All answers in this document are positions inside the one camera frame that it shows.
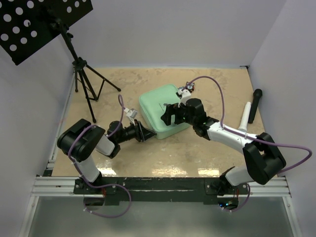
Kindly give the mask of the mint green medicine case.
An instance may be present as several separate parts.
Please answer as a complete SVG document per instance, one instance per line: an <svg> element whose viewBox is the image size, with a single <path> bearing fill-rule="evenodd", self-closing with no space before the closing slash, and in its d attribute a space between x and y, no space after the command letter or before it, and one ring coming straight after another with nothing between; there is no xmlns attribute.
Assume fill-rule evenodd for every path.
<svg viewBox="0 0 316 237"><path fill-rule="evenodd" d="M147 126L156 133L156 138L161 140L179 133L187 128L189 124L182 123L176 125L174 117L170 126L160 119L165 113L167 104L178 103L180 99L176 93L178 88L173 84L166 84L149 92L146 92L139 97L140 112Z"/></svg>

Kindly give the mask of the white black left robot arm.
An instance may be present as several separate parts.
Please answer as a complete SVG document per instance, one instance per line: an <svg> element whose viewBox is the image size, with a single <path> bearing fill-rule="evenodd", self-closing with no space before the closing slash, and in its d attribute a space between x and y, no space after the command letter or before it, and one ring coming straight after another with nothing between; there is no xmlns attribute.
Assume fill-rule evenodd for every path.
<svg viewBox="0 0 316 237"><path fill-rule="evenodd" d="M113 121L105 130L92 125L85 119L80 119L67 129L57 140L57 147L68 156L78 173L86 179L85 188L92 194L102 189L101 172L96 167L92 152L114 158L120 151L120 144L132 139L145 142L156 136L156 132L145 128L138 120L128 127L120 121Z"/></svg>

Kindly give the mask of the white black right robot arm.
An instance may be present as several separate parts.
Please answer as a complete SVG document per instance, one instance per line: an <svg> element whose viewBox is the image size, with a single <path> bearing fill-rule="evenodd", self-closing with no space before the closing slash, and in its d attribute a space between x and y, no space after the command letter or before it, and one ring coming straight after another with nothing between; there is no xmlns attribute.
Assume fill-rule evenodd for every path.
<svg viewBox="0 0 316 237"><path fill-rule="evenodd" d="M185 104L167 104L161 120L166 125L190 124L199 137L224 144L244 156L245 166L232 167L220 176L220 189L226 194L231 194L243 183L264 185L286 165L269 134L237 134L236 129L225 127L208 116L200 99L189 99Z"/></svg>

